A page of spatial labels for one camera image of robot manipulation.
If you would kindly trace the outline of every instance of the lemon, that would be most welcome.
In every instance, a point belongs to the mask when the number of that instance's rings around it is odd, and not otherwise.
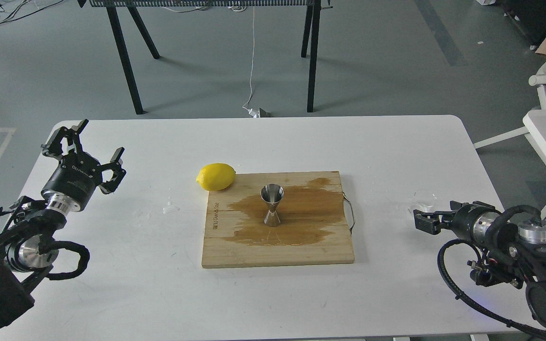
[[[205,190],[221,190],[230,186],[235,179],[235,169],[225,163],[211,163],[204,166],[197,175],[197,183]]]

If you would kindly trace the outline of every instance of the white chair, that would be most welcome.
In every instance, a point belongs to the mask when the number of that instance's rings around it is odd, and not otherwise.
[[[528,83],[531,86],[537,87],[537,94],[539,97],[540,108],[542,110],[546,110],[546,62],[540,67],[540,69],[537,71],[535,75],[530,76]],[[488,138],[486,140],[474,143],[473,146],[475,147],[475,149],[479,149],[479,148],[485,147],[486,145],[501,142],[509,138],[513,138],[520,135],[525,135],[525,137],[528,139],[528,142],[530,142],[532,147],[535,149],[535,151],[539,155],[540,159],[546,165],[546,157],[543,155],[539,145],[537,144],[537,142],[533,140],[532,136],[530,135],[528,129],[525,126],[517,128],[515,130],[511,130],[510,132],[506,132],[506,133]],[[540,213],[543,218],[546,218],[546,205],[540,210]]]

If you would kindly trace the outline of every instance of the gray floor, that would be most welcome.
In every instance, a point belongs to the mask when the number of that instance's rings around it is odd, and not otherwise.
[[[50,3],[39,0],[40,7]],[[544,59],[529,49],[499,6],[474,0],[419,3],[433,11],[413,0],[335,0],[333,9],[322,12],[311,114],[306,113],[309,61],[299,57],[304,9],[256,8],[249,108],[276,117],[451,114],[474,142],[522,126],[522,117],[538,104],[527,80]],[[35,9],[30,3],[19,15]],[[149,112],[140,117],[132,109],[105,9],[81,9],[67,0],[0,26],[0,127],[16,129],[0,158],[0,205],[17,199],[40,144],[59,121],[248,117],[241,106],[249,96],[251,8],[140,13],[163,56],[151,58],[127,10],[119,9]],[[0,145],[3,141],[0,134]],[[170,136],[170,145],[182,143]],[[480,156],[505,207],[546,202],[546,167],[524,137],[487,147]]]

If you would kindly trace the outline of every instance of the black cable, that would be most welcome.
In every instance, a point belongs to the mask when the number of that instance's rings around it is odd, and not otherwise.
[[[496,241],[494,240],[494,238],[496,237],[499,229],[505,226],[507,222],[509,222],[509,219],[518,213],[529,213],[533,216],[535,224],[542,226],[539,209],[528,205],[518,205],[508,208],[505,212],[497,216],[496,219],[494,219],[494,222],[490,224],[490,227],[488,227],[488,230],[485,233],[484,244],[487,247],[488,256],[496,259],[496,261],[500,261],[505,265],[509,265],[513,262],[513,260],[509,256],[505,255],[504,252],[496,248]]]
[[[75,278],[87,269],[87,263],[90,261],[90,251],[82,244],[77,244],[76,242],[50,242],[41,250],[41,252],[45,254],[52,250],[59,249],[66,249],[79,254],[80,260],[77,263],[76,270],[71,272],[60,272],[58,274],[47,274],[46,277],[49,280],[68,280]]]
[[[18,6],[17,6],[17,7],[16,7],[16,8],[15,8],[15,9],[14,9],[14,10],[13,10],[5,19],[3,19],[2,21],[0,21],[0,25],[2,25],[2,24],[7,24],[7,23],[9,23],[9,22],[13,22],[13,21],[16,21],[16,20],[20,20],[20,19],[26,18],[26,17],[28,17],[28,16],[30,16],[30,15],[34,15],[35,13],[37,13],[37,12],[39,12],[39,11],[43,11],[44,9],[46,9],[46,8],[48,8],[48,7],[56,6],[56,5],[60,4],[60,3],[63,2],[63,1],[64,1],[64,0],[59,0],[58,2],[55,2],[55,3],[53,3],[53,4],[50,4],[50,5],[45,6],[45,7],[43,7],[43,8],[37,9],[37,11],[33,11],[33,12],[31,12],[31,13],[28,13],[28,14],[26,14],[26,15],[23,15],[22,17],[14,18],[15,15],[18,13],[18,10],[19,10],[22,6],[28,4],[28,2],[29,2],[29,0],[23,0],[23,2],[21,2],[21,4],[19,4],[19,5],[18,5]]]
[[[27,15],[23,15],[22,17],[19,17],[19,18],[16,18],[16,19],[13,19],[13,20],[4,21],[4,22],[0,22],[0,25],[1,25],[1,24],[6,24],[7,22],[12,22],[12,21],[20,20],[20,19],[26,18],[26,17],[28,17],[28,16],[30,16],[30,15],[34,15],[35,13],[37,13],[37,12],[39,12],[39,11],[43,11],[44,9],[46,9],[46,8],[48,8],[48,7],[56,6],[56,5],[58,5],[59,3],[63,2],[63,1],[64,1],[64,0],[60,0],[59,2],[55,2],[55,3],[53,3],[53,4],[50,4],[50,5],[48,5],[48,6],[45,6],[45,7],[43,7],[43,8],[37,9],[37,11],[34,11],[34,12],[32,12],[32,13],[28,13]]]
[[[448,274],[448,270],[446,270],[446,264],[444,263],[444,255],[446,254],[446,250],[448,250],[450,246],[457,245],[457,244],[467,244],[471,246],[474,250],[476,250],[476,254],[479,256],[479,252],[475,248],[474,244],[472,244],[471,242],[467,242],[465,240],[461,240],[461,239],[450,240],[449,242],[446,242],[446,244],[444,244],[444,246],[442,246],[442,248],[439,250],[439,253],[437,254],[437,268],[439,269],[439,273],[442,276],[442,279],[444,279],[444,282],[446,283],[446,285],[456,295],[455,299],[462,300],[462,302],[467,304],[469,307],[471,307],[475,311],[483,315],[486,315],[494,320],[504,323],[508,328],[513,327],[516,330],[519,330],[520,332],[524,332],[528,335],[532,335],[535,337],[539,337],[540,339],[546,340],[546,331],[539,330],[537,328],[533,328],[526,324],[521,324],[513,320],[506,319],[505,317],[502,317],[500,315],[497,315],[491,312],[490,310],[484,308],[479,303],[475,302],[472,298],[470,298],[466,293],[464,293],[464,291],[462,291],[458,287],[458,285],[450,277],[450,274]]]
[[[6,226],[4,226],[4,229],[2,230],[2,233],[4,233],[5,231],[7,231],[7,229],[9,229],[9,225],[11,225],[11,222],[16,220],[16,216],[21,211],[21,209],[22,209],[22,205],[19,204],[18,207],[16,207],[16,209],[14,211],[7,212],[7,213],[11,213],[11,216],[9,216],[9,219],[6,222]]]

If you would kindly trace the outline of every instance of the black table leg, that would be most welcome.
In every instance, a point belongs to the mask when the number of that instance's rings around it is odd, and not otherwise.
[[[115,43],[117,44],[117,51],[119,52],[121,66],[123,66],[123,72],[126,74],[127,87],[130,90],[134,110],[136,111],[137,115],[145,114],[146,111],[143,110],[143,104],[140,103],[136,80],[134,80],[134,72],[132,72],[132,65],[130,65],[130,57],[127,55],[126,42],[123,39],[123,33],[121,33],[121,25],[119,25],[117,9],[115,7],[107,7],[107,13],[109,14],[111,29],[113,30],[113,36],[115,37]]]
[[[140,17],[138,13],[138,9],[136,9],[136,7],[128,7],[128,11],[130,11],[130,15],[132,15],[132,19],[134,19],[136,26],[138,26],[138,30],[140,31],[140,34],[143,36],[145,43],[147,43],[147,47],[149,47],[149,51],[153,55],[153,58],[158,60],[160,58],[160,54],[155,48],[155,44],[153,44],[153,39],[151,39],[151,36],[149,35],[149,32],[147,31],[147,28],[145,27],[145,23],[143,22],[143,19]]]
[[[313,6],[307,6],[307,15],[305,18],[305,33],[303,33],[303,47],[300,52],[300,56],[305,58],[307,56],[307,45],[309,44],[309,33],[311,20],[313,19]]]
[[[311,27],[311,52],[309,63],[309,89],[307,94],[307,112],[313,112],[313,97],[315,95],[315,71],[317,67],[317,43],[319,41],[319,17],[321,0],[313,4],[313,22]]]

